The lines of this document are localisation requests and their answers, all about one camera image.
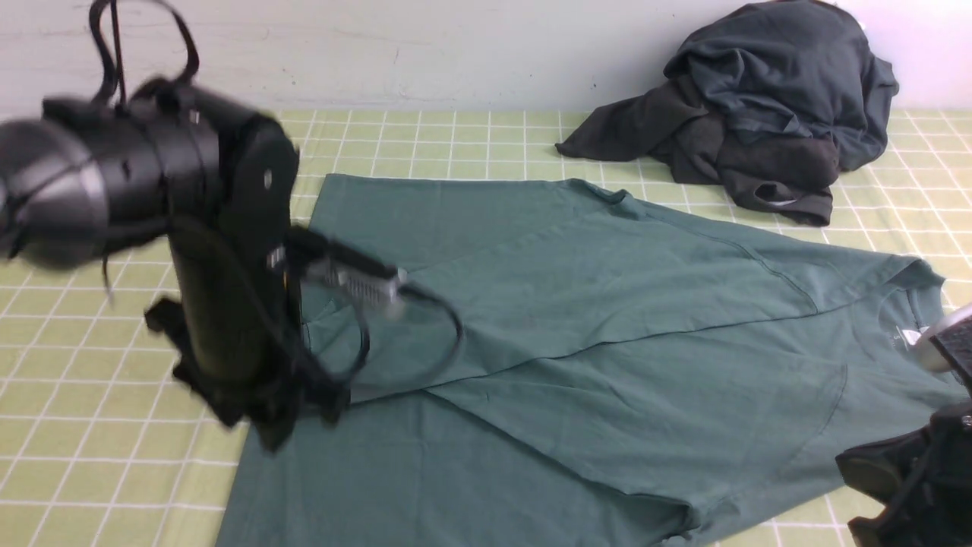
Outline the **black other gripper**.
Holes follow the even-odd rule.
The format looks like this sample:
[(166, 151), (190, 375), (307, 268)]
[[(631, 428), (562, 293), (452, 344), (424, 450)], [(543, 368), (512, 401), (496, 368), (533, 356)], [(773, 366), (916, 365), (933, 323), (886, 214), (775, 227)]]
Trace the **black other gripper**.
[(884, 505), (847, 526), (857, 546), (971, 544), (969, 407), (945, 407), (928, 425), (861, 444), (835, 458), (844, 484)]

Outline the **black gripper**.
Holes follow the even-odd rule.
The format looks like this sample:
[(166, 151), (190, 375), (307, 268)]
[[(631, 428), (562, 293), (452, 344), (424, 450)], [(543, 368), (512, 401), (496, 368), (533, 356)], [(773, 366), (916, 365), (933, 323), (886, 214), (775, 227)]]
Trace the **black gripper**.
[(277, 454), (303, 408), (333, 425), (350, 402), (348, 381), (320, 370), (301, 338), (299, 277), (331, 245), (292, 225), (299, 155), (278, 122), (246, 122), (219, 145), (222, 197), (170, 222), (181, 301), (146, 318), (181, 351), (175, 378), (223, 425), (249, 419)]

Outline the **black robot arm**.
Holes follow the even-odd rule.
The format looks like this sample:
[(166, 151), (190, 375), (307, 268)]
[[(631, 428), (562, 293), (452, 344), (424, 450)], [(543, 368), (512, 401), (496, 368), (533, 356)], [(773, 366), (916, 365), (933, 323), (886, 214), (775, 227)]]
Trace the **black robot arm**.
[(583, 180), (331, 174), (184, 82), (2, 126), (2, 253), (168, 239), (146, 319), (251, 433), (219, 546), (705, 546), (849, 485), (857, 546), (970, 544), (970, 379), (923, 260)]

